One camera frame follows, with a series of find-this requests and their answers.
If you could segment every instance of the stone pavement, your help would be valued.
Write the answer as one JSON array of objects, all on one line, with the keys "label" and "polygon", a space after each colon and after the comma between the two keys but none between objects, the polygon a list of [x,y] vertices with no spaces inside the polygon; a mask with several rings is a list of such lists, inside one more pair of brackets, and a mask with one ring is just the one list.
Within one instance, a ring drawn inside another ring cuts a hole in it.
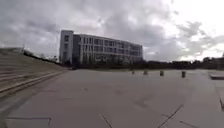
[{"label": "stone pavement", "polygon": [[5,119],[8,128],[223,128],[207,71],[97,72],[54,79]]}]

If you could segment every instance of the building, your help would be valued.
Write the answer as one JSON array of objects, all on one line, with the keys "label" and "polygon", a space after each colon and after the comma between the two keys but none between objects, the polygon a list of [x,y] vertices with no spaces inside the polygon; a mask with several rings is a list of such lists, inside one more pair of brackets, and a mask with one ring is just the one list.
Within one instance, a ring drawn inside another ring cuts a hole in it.
[{"label": "building", "polygon": [[142,46],[127,41],[74,34],[73,31],[62,30],[59,60],[61,63],[69,61],[72,64],[121,60],[128,64],[142,60]]}]

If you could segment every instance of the tree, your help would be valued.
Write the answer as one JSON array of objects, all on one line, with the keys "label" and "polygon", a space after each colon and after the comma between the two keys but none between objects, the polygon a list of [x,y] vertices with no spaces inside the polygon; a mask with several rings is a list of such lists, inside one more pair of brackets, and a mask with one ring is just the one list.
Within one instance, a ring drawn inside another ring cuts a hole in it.
[{"label": "tree", "polygon": [[41,59],[46,59],[46,57],[45,57],[44,54],[40,54],[40,58],[41,58]]}]

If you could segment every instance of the concrete steps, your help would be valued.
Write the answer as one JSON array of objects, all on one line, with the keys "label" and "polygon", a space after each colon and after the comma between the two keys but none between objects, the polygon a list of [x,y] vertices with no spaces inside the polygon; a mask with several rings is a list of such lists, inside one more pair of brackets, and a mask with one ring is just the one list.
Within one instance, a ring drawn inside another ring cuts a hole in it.
[{"label": "concrete steps", "polygon": [[21,83],[24,85],[26,81],[59,74],[64,71],[63,67],[53,63],[0,49],[0,97],[1,92],[4,92],[4,95],[8,94],[5,91],[11,90],[10,88],[17,88]]}]

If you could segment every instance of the multi-story building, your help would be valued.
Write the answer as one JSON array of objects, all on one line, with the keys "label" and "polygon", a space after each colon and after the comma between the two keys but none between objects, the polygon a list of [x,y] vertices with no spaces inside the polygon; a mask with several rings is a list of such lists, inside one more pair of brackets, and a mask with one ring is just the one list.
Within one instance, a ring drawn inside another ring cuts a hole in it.
[{"label": "multi-story building", "polygon": [[62,30],[60,40],[61,63],[81,64],[97,61],[121,60],[132,63],[142,60],[142,46],[127,41],[98,37],[86,34],[74,34],[73,31]]}]

